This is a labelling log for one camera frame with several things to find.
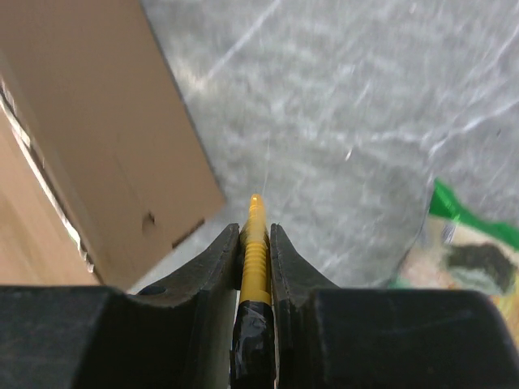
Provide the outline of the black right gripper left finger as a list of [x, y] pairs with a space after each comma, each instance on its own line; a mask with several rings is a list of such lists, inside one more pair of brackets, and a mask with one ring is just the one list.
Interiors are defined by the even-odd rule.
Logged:
[[225, 388], [236, 224], [137, 294], [108, 286], [1, 289], [4, 388]]

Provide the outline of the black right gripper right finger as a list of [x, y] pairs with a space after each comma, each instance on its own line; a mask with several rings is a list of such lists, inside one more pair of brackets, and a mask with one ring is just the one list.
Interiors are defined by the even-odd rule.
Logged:
[[518, 353], [488, 297], [343, 289], [270, 232], [281, 388], [515, 388]]

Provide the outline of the yellow utility knife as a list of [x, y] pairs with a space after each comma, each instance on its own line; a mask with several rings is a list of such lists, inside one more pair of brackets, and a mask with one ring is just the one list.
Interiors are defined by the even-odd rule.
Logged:
[[230, 386], [273, 388], [277, 372], [270, 243], [260, 194], [251, 196], [247, 221], [239, 239], [243, 261], [230, 351]]

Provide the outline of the brown cardboard express box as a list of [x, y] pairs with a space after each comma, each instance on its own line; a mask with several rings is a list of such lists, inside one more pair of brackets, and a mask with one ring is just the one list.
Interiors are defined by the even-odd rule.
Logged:
[[223, 206], [140, 2], [2, 2], [1, 77], [105, 284], [130, 288]]

